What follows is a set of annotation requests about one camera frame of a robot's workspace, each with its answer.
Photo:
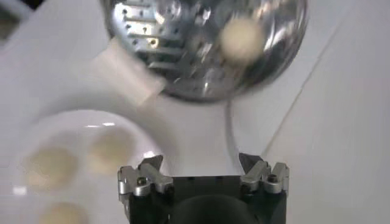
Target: metal colander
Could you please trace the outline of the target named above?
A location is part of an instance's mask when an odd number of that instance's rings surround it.
[[[129,0],[105,2],[109,29],[168,84],[192,101],[225,99],[281,74],[306,28],[306,0]],[[218,36],[232,18],[258,21],[264,54],[251,66],[227,63]]]

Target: white plate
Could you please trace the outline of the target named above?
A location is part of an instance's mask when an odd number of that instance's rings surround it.
[[[107,130],[121,128],[134,137],[128,165],[137,166],[144,158],[163,155],[156,143],[136,124],[115,114],[80,110],[60,113],[40,120],[21,142],[21,153],[13,163],[14,205],[12,223],[38,223],[39,215],[51,203],[71,202],[86,209],[89,223],[127,223],[123,205],[118,201],[116,175],[102,176],[86,166],[87,146]],[[71,184],[59,190],[36,192],[26,186],[21,165],[24,158],[45,145],[68,149],[78,157],[79,169]],[[161,171],[168,174],[163,162]]]

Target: dough ball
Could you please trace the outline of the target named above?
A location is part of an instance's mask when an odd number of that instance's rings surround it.
[[[103,175],[116,175],[130,158],[130,135],[124,130],[110,131],[94,141],[88,153],[91,169]]]
[[[39,190],[62,187],[77,170],[77,158],[65,149],[42,149],[27,159],[26,181]]]
[[[233,19],[221,32],[221,51],[227,61],[249,65],[262,53],[264,33],[259,24],[249,18]]]
[[[87,215],[80,206],[57,203],[41,215],[39,224],[87,224]]]

